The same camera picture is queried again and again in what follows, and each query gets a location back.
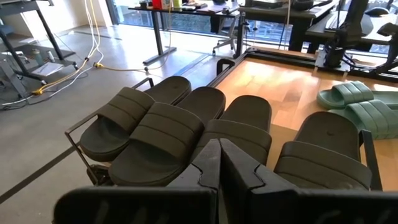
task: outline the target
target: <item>gray floor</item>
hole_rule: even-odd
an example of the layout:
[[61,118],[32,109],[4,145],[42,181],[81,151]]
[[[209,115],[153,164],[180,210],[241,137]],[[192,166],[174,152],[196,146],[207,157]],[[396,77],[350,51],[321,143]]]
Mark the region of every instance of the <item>gray floor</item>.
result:
[[[60,34],[59,38],[79,57],[86,57],[91,48],[88,27],[74,29],[74,34]],[[105,54],[103,64],[117,68],[143,68],[142,61],[156,54],[153,30],[141,27],[119,26],[101,28],[101,47]],[[59,39],[62,49],[67,50]],[[162,34],[164,46],[169,44],[169,33]],[[71,87],[43,103],[26,106],[19,110],[0,112],[0,195],[24,180],[44,164],[70,147],[63,132],[71,125],[98,109],[122,87],[133,86],[149,76],[157,83],[169,77],[191,61],[207,55],[191,70],[181,74],[194,88],[204,86],[215,77],[216,61],[230,57],[229,47],[221,48],[217,57],[211,55],[218,39],[190,34],[172,34],[172,46],[177,51],[169,55],[165,65],[151,70],[150,75],[141,72],[112,72],[90,70],[88,77],[78,80]],[[49,41],[40,45],[50,46]],[[78,56],[69,57],[81,63]],[[90,64],[99,56],[90,59]],[[164,59],[150,67],[158,67]],[[66,68],[61,74],[72,72]],[[26,80],[26,85],[37,85]],[[69,190],[90,185],[85,167],[74,152],[26,188],[0,204],[1,223],[50,223],[52,209],[59,197]]]

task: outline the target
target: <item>mint green slide sandal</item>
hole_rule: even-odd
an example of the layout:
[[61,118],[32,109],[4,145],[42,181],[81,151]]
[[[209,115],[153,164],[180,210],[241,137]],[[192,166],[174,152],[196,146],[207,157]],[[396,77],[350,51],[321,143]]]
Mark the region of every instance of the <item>mint green slide sandal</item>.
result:
[[380,100],[347,105],[343,110],[330,110],[352,121],[359,130],[372,132],[374,139],[398,138],[398,110]]
[[360,81],[334,85],[331,90],[319,91],[318,104],[326,109],[344,109],[350,103],[380,100],[398,109],[398,91],[372,91]]

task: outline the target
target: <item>wooden floor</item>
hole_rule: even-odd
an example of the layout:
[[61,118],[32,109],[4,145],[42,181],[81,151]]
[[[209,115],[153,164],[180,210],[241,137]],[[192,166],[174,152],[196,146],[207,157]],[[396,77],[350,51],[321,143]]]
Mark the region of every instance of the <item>wooden floor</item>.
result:
[[[341,75],[323,72],[313,74],[311,69],[251,58],[243,61],[217,88],[226,95],[227,106],[241,95],[255,95],[268,100],[272,106],[271,122],[276,130],[273,133],[271,129],[271,135],[275,139],[283,136],[283,132],[289,132],[288,136],[293,135],[308,115],[324,110],[316,102],[320,90],[351,80],[362,81],[372,90],[398,91],[395,83],[350,76],[342,80]],[[398,139],[375,141],[375,148],[383,189],[398,190]],[[271,169],[279,152],[271,152],[277,154],[270,155],[272,158],[269,160],[273,161],[267,165]]]

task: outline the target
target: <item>table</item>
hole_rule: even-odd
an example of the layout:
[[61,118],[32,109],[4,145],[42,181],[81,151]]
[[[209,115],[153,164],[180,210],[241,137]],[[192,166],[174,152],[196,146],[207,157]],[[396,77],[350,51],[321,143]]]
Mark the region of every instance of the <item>table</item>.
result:
[[[56,63],[61,63],[63,64],[65,67],[68,65],[73,65],[76,68],[76,63],[75,62],[69,62],[66,61],[61,53],[61,50],[57,44],[57,42],[54,39],[54,36],[49,28],[49,26],[47,25],[44,16],[42,14],[42,12],[40,11],[39,5],[37,4],[36,1],[21,1],[21,2],[12,2],[9,4],[1,4],[0,7],[0,17],[5,17],[5,16],[10,16],[10,15],[14,15],[14,14],[19,14],[19,13],[23,13],[23,12],[29,12],[29,11],[36,11],[37,15],[39,16],[44,29],[47,33],[47,36],[49,37],[49,41],[51,42],[51,44],[53,45],[53,48],[59,58],[55,60]],[[37,67],[31,68],[31,69],[27,69],[25,67],[25,65],[22,63],[21,59],[18,57],[14,47],[11,45],[11,43],[8,41],[7,35],[6,33],[4,33],[4,31],[2,29],[0,29],[0,38],[2,39],[2,41],[4,42],[4,45],[7,47],[8,51],[10,51],[12,57],[14,58],[14,60],[16,61],[16,63],[18,64],[18,67],[21,69],[21,72],[19,71],[15,71],[16,73],[18,73],[18,75],[22,75],[25,77],[29,77],[29,78],[33,78],[36,80],[40,80],[42,81],[41,78],[32,75],[30,72],[35,70]]]
[[[312,25],[322,20],[331,9],[338,3],[338,0],[334,0],[330,4],[322,7],[314,7],[307,11],[295,11],[290,12],[290,24],[293,25],[292,35],[290,36],[289,50],[301,51],[304,43],[304,35],[307,29]],[[242,53],[243,43],[243,23],[245,19],[251,19],[256,21],[265,22],[278,22],[286,23],[287,17],[287,5],[277,9],[263,9],[260,7],[240,7],[239,12],[241,17],[239,18],[239,29],[238,29],[238,46],[236,47],[236,57]]]
[[[320,44],[324,44],[328,39],[334,37],[334,33],[325,32],[325,26],[328,22],[329,18],[333,16],[333,14],[327,15],[321,21],[319,21],[314,26],[311,26],[308,31],[305,33],[305,41],[310,42],[310,47],[308,48],[308,53],[315,53],[315,51],[319,48]],[[340,12],[341,15],[345,16],[347,14],[346,11]],[[372,44],[379,45],[389,45],[389,41],[391,37],[384,37],[377,33],[377,31],[386,23],[391,22],[395,24],[397,22],[398,16],[394,14],[385,15],[382,17],[371,17],[373,23],[373,31],[362,37],[359,44],[355,47],[357,50],[369,51],[372,47]]]
[[[238,3],[235,2],[225,2],[221,4],[214,3],[213,1],[197,1],[200,3],[206,3],[208,7],[211,6],[226,6],[229,7],[230,9],[234,9],[236,7],[239,7]],[[159,20],[157,17],[157,13],[169,13],[168,9],[153,9],[153,8],[146,8],[143,9],[139,6],[134,6],[134,7],[129,7],[131,10],[140,10],[140,11],[150,11],[152,15],[152,23],[154,25],[154,32],[155,32],[155,39],[156,39],[156,46],[157,46],[157,55],[143,61],[143,64],[145,66],[148,66],[154,62],[156,62],[158,59],[166,56],[169,52],[175,51],[177,48],[176,47],[171,47],[167,50],[163,50],[163,45],[162,45],[162,40],[160,38],[160,28],[159,28]],[[236,18],[239,16],[238,11],[234,11],[231,14],[222,14],[221,12],[218,12],[216,14],[210,14],[210,13],[205,13],[205,12],[198,12],[198,11],[183,11],[182,9],[179,8],[172,8],[171,13],[177,13],[177,14],[188,14],[188,15],[199,15],[199,16],[211,16],[211,17],[220,17],[220,18]]]

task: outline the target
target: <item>dark green slide sandal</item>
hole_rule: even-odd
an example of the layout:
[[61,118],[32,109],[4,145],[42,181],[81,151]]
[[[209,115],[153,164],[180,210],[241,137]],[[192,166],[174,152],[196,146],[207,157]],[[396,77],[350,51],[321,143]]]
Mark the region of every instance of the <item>dark green slide sandal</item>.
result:
[[393,110],[380,100],[353,103],[329,112],[348,118],[359,130],[372,132],[374,139],[398,138],[398,108]]
[[[368,167],[361,163],[362,144]],[[372,137],[329,112],[303,122],[294,141],[284,144],[274,172],[301,188],[363,190],[371,188],[373,173],[373,188],[381,188]]]
[[176,106],[154,103],[115,158],[116,185],[166,186],[186,168],[207,122],[221,116],[224,94],[210,87],[192,91]]
[[146,91],[124,87],[101,107],[81,135],[80,146],[92,160],[112,161],[127,146],[129,136],[155,102],[176,104],[191,92],[183,77],[169,77]]
[[317,101],[322,107],[344,109],[350,103],[380,100],[390,108],[398,109],[398,91],[372,91],[360,81],[333,86],[331,90],[318,93]]
[[192,155],[196,155],[210,139],[225,138],[232,141],[261,164],[265,164],[271,147],[271,106],[258,96],[236,98],[220,119],[211,120]]

